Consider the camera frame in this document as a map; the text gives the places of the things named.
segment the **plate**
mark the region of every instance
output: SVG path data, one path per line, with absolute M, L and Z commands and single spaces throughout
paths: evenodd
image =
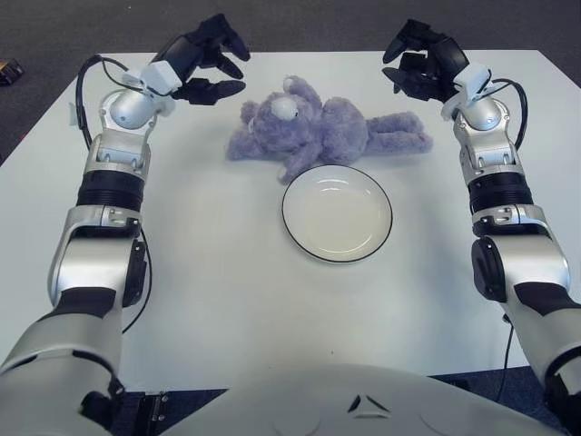
M 365 173 L 341 165 L 312 168 L 294 179 L 282 198 L 282 219 L 306 252 L 345 263 L 376 252 L 391 230 L 391 204 Z

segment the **gray carpet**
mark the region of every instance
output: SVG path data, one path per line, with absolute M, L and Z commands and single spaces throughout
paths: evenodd
M 252 51 L 383 50 L 414 17 L 466 49 L 538 49 L 581 84 L 579 0 L 6 0 L 0 57 L 15 57 L 26 76 L 0 87 L 0 163 L 88 55 L 157 51 L 217 12 Z

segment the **purple teddy bear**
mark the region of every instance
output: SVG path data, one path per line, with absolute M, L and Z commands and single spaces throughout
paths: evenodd
M 284 80 L 284 93 L 262 104 L 246 102 L 243 126 L 230 140 L 228 158 L 283 160 L 288 183 L 315 162 L 348 165 L 363 154 L 425 153 L 432 140 L 412 112 L 365 120 L 349 101 L 333 97 L 323 106 L 304 79 Z

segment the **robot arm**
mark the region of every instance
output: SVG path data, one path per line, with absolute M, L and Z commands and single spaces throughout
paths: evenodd
M 568 295 L 565 255 L 543 210 L 533 203 L 518 158 L 526 125 L 513 144 L 507 136 L 510 113 L 490 96 L 501 81 L 491 81 L 486 67 L 470 64 L 453 39 L 408 20 L 386 51 L 384 63 L 407 49 L 428 54 L 404 53 L 399 69 L 386 67 L 383 72 L 394 82 L 395 92 L 437 99 L 444 104 L 444 119 L 454 120 L 478 237 L 472 246 L 475 285 L 484 297 L 502 305 L 545 388 L 548 407 L 577 434 L 581 305 Z
M 242 78 L 221 45 L 250 58 L 224 16 L 216 15 L 172 40 L 142 71 L 125 71 L 123 89 L 101 102 L 103 130 L 91 141 L 77 204 L 49 272 L 54 310 L 28 328 L 0 367 L 1 434 L 108 434 L 123 393 L 117 380 L 122 309 L 140 300 L 147 268 L 138 238 L 148 137 L 157 115 L 172 111 L 173 99 L 215 104 L 244 88 L 237 80 L 186 82 L 196 67 Z M 105 60 L 93 56 L 84 68 Z M 77 113 L 84 129 L 82 106 Z

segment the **white table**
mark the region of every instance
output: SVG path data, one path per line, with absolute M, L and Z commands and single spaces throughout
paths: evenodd
M 468 56 L 527 90 L 521 157 L 536 203 L 568 256 L 579 299 L 580 90 L 539 52 Z M 152 55 L 113 57 L 139 67 Z M 501 366 L 508 327 L 472 282 L 475 238 L 452 124 L 440 119 L 439 103 L 394 95 L 381 67 L 379 52 L 254 54 L 242 67 L 244 93 L 213 108 L 179 103 L 160 120 L 143 204 L 153 296 L 123 340 L 121 376 L 130 390 L 230 387 L 257 372 L 330 362 L 424 374 Z M 323 99 L 349 98 L 367 117 L 414 111 L 435 139 L 428 155 L 354 165 L 381 184 L 394 212 L 388 241 L 364 261 L 310 258 L 283 228 L 281 164 L 224 158 L 242 102 L 280 90 L 286 74 L 306 78 Z M 99 68 L 85 83 L 96 134 L 96 107 L 113 87 Z M 73 95 L 71 84 L 0 168 L 0 359 L 51 309 L 46 274 L 86 156 L 71 125 Z M 514 137 L 516 95 L 506 90 L 498 97 L 512 111 Z M 510 365 L 526 363 L 514 344 Z

